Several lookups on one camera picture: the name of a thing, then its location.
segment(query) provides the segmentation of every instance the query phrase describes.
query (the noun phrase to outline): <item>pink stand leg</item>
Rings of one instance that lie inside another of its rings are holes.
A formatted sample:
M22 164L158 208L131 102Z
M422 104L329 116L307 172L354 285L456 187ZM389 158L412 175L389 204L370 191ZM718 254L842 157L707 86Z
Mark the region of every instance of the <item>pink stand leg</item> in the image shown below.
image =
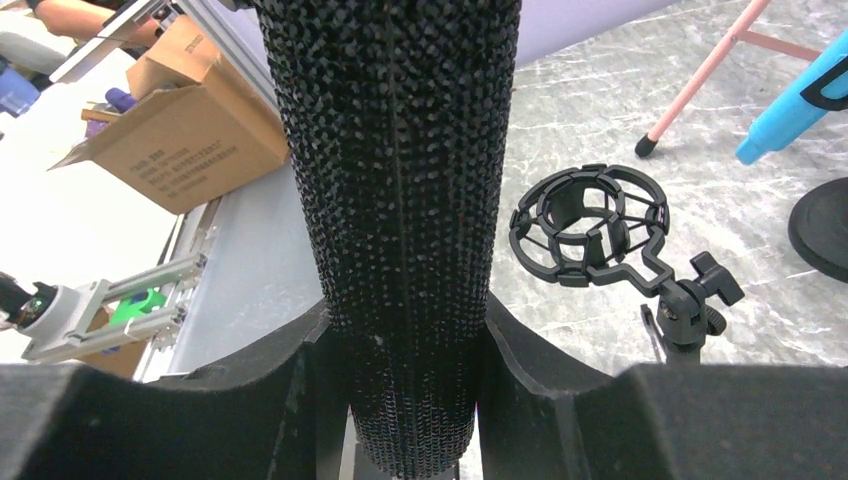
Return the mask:
M730 50L736 45L739 40L739 34L748 31L751 25L757 20L757 17L763 13L771 0L752 0L745 8L739 18L733 23L733 26L721 38L710 55L704 60L704 63L698 67L689 82L683 87L683 90L677 95L677 98L671 103L671 106L666 110L659 121L639 140L636 144L636 155L645 158L651 154L657 142L666 129L671 125L671 122L680 115L683 107L692 100L692 97L698 93L698 90L707 81L707 79L715 71L716 67L721 64L721 61L730 53Z

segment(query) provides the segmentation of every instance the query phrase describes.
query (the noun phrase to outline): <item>black round base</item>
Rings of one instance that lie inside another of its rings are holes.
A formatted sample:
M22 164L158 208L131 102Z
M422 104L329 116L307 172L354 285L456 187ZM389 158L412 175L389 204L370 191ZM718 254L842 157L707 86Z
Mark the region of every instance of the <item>black round base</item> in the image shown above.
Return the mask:
M828 277L848 283L848 178L804 195L789 216L789 241Z

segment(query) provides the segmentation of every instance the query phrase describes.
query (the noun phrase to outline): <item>green object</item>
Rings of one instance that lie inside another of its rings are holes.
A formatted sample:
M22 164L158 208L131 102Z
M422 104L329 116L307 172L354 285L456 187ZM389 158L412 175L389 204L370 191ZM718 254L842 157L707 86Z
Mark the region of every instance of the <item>green object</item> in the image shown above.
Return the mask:
M133 318L147 315L154 308L165 305L167 298L165 295L157 292L152 288L148 288L146 292L141 292L127 297L118 304L112 318L109 319L109 325L123 325Z

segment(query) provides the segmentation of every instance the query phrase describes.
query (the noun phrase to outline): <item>blue object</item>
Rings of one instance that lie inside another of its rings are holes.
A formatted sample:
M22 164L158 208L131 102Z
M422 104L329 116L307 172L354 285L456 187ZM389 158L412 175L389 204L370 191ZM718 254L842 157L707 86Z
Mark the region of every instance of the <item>blue object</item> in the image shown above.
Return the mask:
M136 104L132 95L120 88L110 88L106 92L106 101L109 102L109 105L115 107L119 113L127 113Z
M17 118L38 100L41 92L0 58L0 112Z
M751 165L779 152L829 111L848 108L848 30L751 124L736 158Z

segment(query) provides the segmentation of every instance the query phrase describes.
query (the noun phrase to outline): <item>gray floor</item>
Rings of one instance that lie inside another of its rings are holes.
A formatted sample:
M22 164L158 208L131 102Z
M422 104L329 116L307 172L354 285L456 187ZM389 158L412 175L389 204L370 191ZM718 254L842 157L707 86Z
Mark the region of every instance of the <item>gray floor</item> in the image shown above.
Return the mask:
M804 62L738 45L654 156L643 161L633 154L747 3L684 1L516 74L492 290L526 325L604 372L653 361L639 323L643 297L629 285L564 289L536 280L515 261L506 237L510 214L530 186L599 162L641 169L664 187L672 229L661 258L679 276L694 273L689 258L708 250L743 286L746 299L721 308L730 326L708 340L705 362L848 364L848 290L813 271L786 235L804 193L848 176L848 117L826 117L751 167L734 157L751 121ZM822 49L848 26L840 3L775 1L756 29ZM481 478L477 455L476 448L467 454L463 478Z

